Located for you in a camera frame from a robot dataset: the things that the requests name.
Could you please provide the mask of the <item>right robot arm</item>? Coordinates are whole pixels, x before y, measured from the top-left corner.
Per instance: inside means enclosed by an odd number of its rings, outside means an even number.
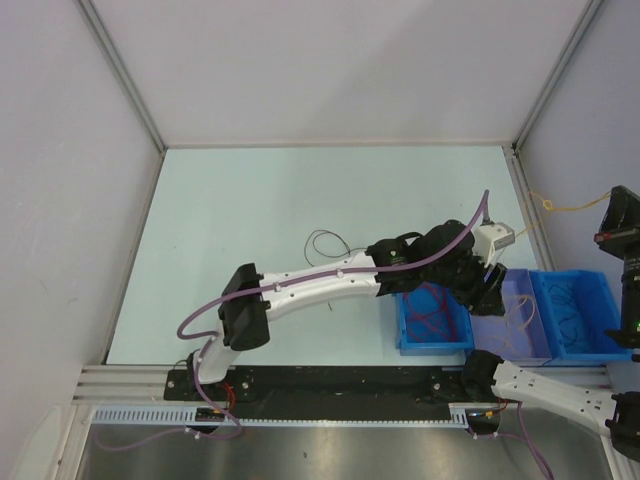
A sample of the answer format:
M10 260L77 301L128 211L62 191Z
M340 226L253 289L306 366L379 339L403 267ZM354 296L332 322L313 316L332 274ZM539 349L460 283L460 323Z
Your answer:
M621 327L605 332L619 346L639 347L639 196L625 186L611 189L598 247L623 261ZM639 393L580 389L533 373L484 350L473 351L461 374L473 401L498 398L531 402L607 436L616 451L639 459Z

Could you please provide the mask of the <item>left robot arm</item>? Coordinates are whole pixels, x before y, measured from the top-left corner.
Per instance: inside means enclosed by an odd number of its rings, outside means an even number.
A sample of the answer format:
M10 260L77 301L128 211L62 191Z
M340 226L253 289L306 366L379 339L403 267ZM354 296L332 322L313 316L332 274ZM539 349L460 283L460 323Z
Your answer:
M217 324L203 333L206 343L194 354L185 385L199 399L214 397L237 357L269 342L271 322L332 300L408 294L433 284L475 315L501 315L507 269L497 254L514 241L514 231L504 223L485 221L471 228L449 220L425 234L383 239L306 270L261 274L252 263L242 265L218 299L188 318L218 310Z

